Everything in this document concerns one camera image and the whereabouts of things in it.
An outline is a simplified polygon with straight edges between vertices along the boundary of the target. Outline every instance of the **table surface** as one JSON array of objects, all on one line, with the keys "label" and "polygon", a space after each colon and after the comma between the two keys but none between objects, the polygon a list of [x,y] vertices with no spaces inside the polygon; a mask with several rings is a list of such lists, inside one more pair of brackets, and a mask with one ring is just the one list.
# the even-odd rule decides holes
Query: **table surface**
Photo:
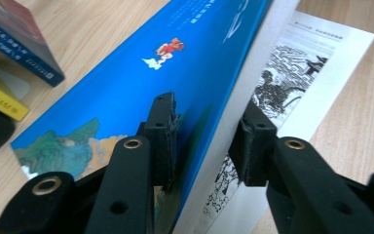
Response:
[{"label": "table surface", "polygon": [[[30,113],[12,141],[168,0],[18,0],[41,28],[66,79],[51,88],[0,54],[0,67],[31,84]],[[374,0],[302,0],[298,10],[374,33]],[[311,140],[339,174],[365,183],[374,172],[374,43]],[[26,183],[9,143],[0,148],[0,214]],[[276,233],[269,212],[254,233]]]}]

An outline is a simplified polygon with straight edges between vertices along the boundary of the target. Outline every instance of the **brass grommet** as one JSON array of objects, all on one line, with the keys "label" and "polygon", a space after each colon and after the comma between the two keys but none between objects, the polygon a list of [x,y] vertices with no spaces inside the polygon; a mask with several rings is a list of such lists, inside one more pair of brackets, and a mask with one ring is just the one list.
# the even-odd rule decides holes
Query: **brass grommet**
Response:
[{"label": "brass grommet", "polygon": [[288,139],[284,144],[292,149],[304,149],[306,145],[297,139]]},{"label": "brass grommet", "polygon": [[124,147],[127,149],[136,149],[142,145],[142,141],[137,138],[131,138],[124,142]]},{"label": "brass grommet", "polygon": [[33,186],[32,193],[37,196],[50,194],[57,190],[60,185],[61,180],[58,176],[46,177],[39,181],[39,183],[35,184],[35,186]]}]

